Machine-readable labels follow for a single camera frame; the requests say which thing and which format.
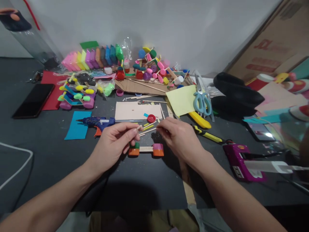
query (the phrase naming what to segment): scissors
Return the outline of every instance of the scissors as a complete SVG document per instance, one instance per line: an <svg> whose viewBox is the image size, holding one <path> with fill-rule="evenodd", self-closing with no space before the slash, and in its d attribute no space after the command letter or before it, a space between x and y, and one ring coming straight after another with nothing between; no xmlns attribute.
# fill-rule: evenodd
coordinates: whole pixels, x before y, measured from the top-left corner
<svg viewBox="0 0 309 232"><path fill-rule="evenodd" d="M193 101L193 107L197 112L204 114L205 116L208 116L212 112L211 103L207 98L206 93L203 93L202 87L199 82L199 78L196 74L195 74L195 80L196 80L196 92L194 93L195 99Z"/></svg>

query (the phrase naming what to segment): right hand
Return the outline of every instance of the right hand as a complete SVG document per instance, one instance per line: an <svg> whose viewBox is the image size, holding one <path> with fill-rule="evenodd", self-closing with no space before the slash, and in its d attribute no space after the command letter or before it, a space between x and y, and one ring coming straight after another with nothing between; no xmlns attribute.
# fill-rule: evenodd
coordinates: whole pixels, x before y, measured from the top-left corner
<svg viewBox="0 0 309 232"><path fill-rule="evenodd" d="M202 147L193 127L188 123L167 117L157 125L156 130L173 153L192 168L202 162L207 155L212 156Z"/></svg>

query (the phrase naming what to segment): purple power strip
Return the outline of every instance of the purple power strip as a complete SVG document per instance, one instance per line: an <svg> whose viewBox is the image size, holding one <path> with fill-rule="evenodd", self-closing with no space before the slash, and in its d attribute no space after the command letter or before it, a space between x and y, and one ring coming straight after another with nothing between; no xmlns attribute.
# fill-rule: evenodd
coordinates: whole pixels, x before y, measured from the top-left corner
<svg viewBox="0 0 309 232"><path fill-rule="evenodd" d="M249 171L247 169L244 163L245 159L243 159L240 154L245 152L250 153L247 146L241 144L228 144L223 145L223 150L238 180L249 182L266 181L265 173L261 171Z"/></svg>

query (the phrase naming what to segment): table surface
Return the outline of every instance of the table surface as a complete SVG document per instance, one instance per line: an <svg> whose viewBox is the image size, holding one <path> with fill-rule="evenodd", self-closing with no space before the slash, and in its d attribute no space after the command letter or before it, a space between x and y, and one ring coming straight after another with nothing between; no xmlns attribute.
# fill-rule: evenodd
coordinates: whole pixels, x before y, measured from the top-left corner
<svg viewBox="0 0 309 232"><path fill-rule="evenodd" d="M93 137L95 129L88 129L84 140L64 140L73 112L84 111L84 108L74 108L70 111L62 109L43 111L36 119L11 118L33 88L33 84L25 81L32 77L33 72L39 67L39 64L32 59L0 59L2 84L6 86L2 89L0 141L34 152L32 162L0 191L0 213L11 212L14 206L22 205L63 179L86 161L98 141ZM119 98L113 94L104 100L101 96L97 96L95 107L90 110L92 116L114 117L116 102L122 101L124 97ZM155 99L161 101L162 97L148 100ZM166 105L162 104L162 107L167 116ZM187 116L182 116L181 119L193 123ZM215 120L209 130L210 133L247 145L252 153L265 153L269 150L262 143L256 142L243 125L219 117L215 117ZM233 176L222 146L202 136L199 136L199 140ZM151 146L153 143L162 143L158 133L152 131L141 137L141 146ZM104 191L102 189L107 175L103 175L87 191L73 210L187 208L178 159L167 146L164 147L165 156L160 159L152 158L151 154L143 154L137 158L121 156L110 171ZM0 183L14 174L27 158L27 153L0 146ZM214 207L201 177L190 168L189 173L197 207ZM241 183L241 185L264 206L309 203L306 194L286 182L279 174L267 173L267 182Z"/></svg>

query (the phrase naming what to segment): mobile phone screen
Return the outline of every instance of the mobile phone screen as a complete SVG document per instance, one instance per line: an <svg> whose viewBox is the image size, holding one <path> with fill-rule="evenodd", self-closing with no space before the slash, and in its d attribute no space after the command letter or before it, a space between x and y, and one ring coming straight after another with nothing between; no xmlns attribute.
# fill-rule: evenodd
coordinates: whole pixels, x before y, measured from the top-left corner
<svg viewBox="0 0 309 232"><path fill-rule="evenodd" d="M36 118L54 87L53 84L36 84L12 118Z"/></svg>

